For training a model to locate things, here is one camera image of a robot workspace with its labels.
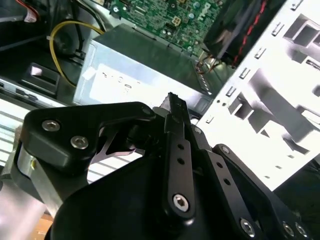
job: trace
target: green circuit board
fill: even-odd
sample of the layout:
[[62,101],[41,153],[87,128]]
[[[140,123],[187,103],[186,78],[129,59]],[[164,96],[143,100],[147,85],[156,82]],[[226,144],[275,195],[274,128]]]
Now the green circuit board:
[[226,0],[111,0],[109,10],[191,54],[202,43]]

